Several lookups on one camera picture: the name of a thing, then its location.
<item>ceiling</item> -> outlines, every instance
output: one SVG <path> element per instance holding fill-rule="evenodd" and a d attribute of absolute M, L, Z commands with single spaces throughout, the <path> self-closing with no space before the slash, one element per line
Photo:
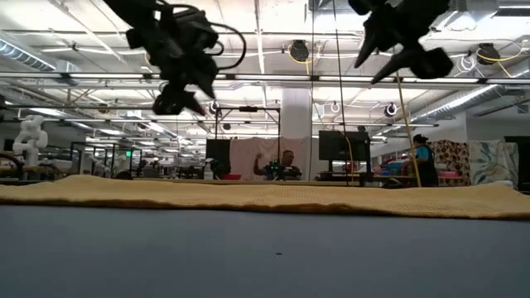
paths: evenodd
<path fill-rule="evenodd" d="M 124 32 L 129 26 L 119 19 L 102 0 L 64 1 L 68 12 L 62 12 L 52 2 L 55 0 L 3 0 L 0 10 L 0 30 L 15 38 L 20 44 L 31 48 L 36 53 L 42 54 L 42 59 L 66 60 L 79 67 L 79 71 L 92 73 L 124 73 L 124 72 L 157 72 L 158 69 L 149 65 L 145 55 L 140 50 L 130 50 L 124 37 Z M 389 55 L 373 55 L 358 69 L 353 67 L 364 32 L 363 22 L 366 17 L 360 17 L 340 3 L 340 13 L 337 20 L 339 35 L 335 36 L 335 22 L 330 15 L 315 13 L 315 25 L 312 26 L 311 14 L 306 14 L 307 0 L 194 0 L 178 1 L 189 3 L 206 11 L 206 16 L 211 22 L 225 23 L 244 34 L 248 44 L 248 53 L 243 63 L 229 72 L 238 74 L 268 74 L 268 75 L 337 75 L 339 63 L 342 75 L 374 75 L 389 60 Z M 468 50 L 476 50 L 480 42 L 491 42 L 499 50 L 502 57 L 511 57 L 520 54 L 521 36 L 528 33 L 530 19 L 527 17 L 488 17 L 479 23 L 453 22 L 450 26 L 442 27 L 437 32 L 429 33 L 421 42 L 427 49 L 443 47 L 458 65 L 468 67 L 469 61 L 462 60 Z M 261 37 L 256 34 L 258 26 Z M 229 65 L 239 57 L 242 42 L 238 37 L 227 35 L 224 29 L 219 28 L 220 38 L 225 46 L 225 54 L 217 57 L 218 65 Z M 309 68 L 306 65 L 295 63 L 291 57 L 282 52 L 293 40 L 305 40 L 309 48 L 313 46 L 314 60 Z M 260 64 L 259 45 L 263 48 L 263 63 Z M 526 59 L 526 54 L 507 60 L 503 66 L 517 64 Z M 0 56 L 1 71 L 29 71 L 27 67 Z M 476 65 L 470 70 L 455 67 L 450 76 L 458 78 L 501 75 L 502 69 L 498 64 L 484 66 Z M 409 70 L 401 72 L 403 76 L 412 76 Z M 53 100 L 49 103 L 57 104 L 58 101 L 66 103 L 67 99 L 77 99 L 75 104 L 108 105 L 148 107 L 153 102 L 153 96 L 159 94 L 158 90 L 146 90 L 138 81 L 123 81 L 137 89 L 83 89 L 77 88 L 70 91 L 67 88 L 40 87 L 47 81 L 18 80 L 29 84 L 32 88 L 49 94 Z M 253 105 L 269 108 L 280 107 L 285 85 L 243 84 L 239 88 L 216 89 L 218 103 L 225 107 L 238 107 Z M 399 92 L 394 88 L 372 88 L 372 86 L 347 87 L 342 90 L 344 101 L 344 117 L 346 121 L 365 122 L 392 122 L 394 119 L 385 118 L 384 107 L 389 103 L 399 102 Z M 407 109 L 414 113 L 445 96 L 454 93 L 457 89 L 441 89 L 436 86 L 426 85 L 419 89 L 405 88 L 402 91 L 403 101 Z M 196 97 L 207 105 L 211 102 L 202 92 Z M 322 121 L 341 121 L 341 112 L 334 113 L 332 106 L 340 103 L 341 92 L 338 86 L 315 87 L 312 90 L 314 103 L 321 105 Z M 69 111 L 68 113 L 84 113 L 84 117 L 92 118 L 123 118 L 127 111 L 114 111 L 101 114 L 97 111 Z M 157 117 L 152 112 L 144 110 L 142 118 L 176 119 L 171 117 Z M 183 113 L 179 120 L 194 120 L 195 115 Z M 269 121 L 268 124 L 234 127 L 230 133 L 241 134 L 268 134 L 277 133 L 277 125 L 265 113 L 241 113 L 234 111 L 226 120 Z M 322 129 L 319 121 L 315 121 L 315 131 Z M 180 124 L 177 126 L 166 125 L 169 131 L 192 138 L 206 138 L 207 128 L 212 125 L 199 126 L 197 124 Z M 137 136 L 145 136 L 145 131 L 138 131 L 133 124 L 120 126 L 127 133 L 137 132 Z"/>

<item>person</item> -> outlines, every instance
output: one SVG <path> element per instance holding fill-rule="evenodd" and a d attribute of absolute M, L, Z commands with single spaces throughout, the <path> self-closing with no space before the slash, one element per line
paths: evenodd
<path fill-rule="evenodd" d="M 254 175 L 265 175 L 267 180 L 272 180 L 273 177 L 270 175 L 271 173 L 267 173 L 265 168 L 259 167 L 259 160 L 263 158 L 262 153 L 258 153 L 256 155 L 256 159 L 254 160 L 254 168 L 253 172 Z M 299 180 L 301 176 L 301 171 L 297 166 L 293 166 L 292 162 L 295 160 L 295 153 L 292 150 L 285 150 L 282 153 L 282 159 L 280 160 L 280 165 L 285 167 L 291 167 L 291 171 L 294 173 L 298 173 L 299 175 L 296 176 L 286 176 L 286 180 Z"/>
<path fill-rule="evenodd" d="M 438 172 L 435 167 L 434 152 L 427 145 L 427 140 L 428 138 L 421 134 L 417 134 L 412 139 L 416 148 L 417 170 L 422 187 L 434 187 L 438 186 Z"/>

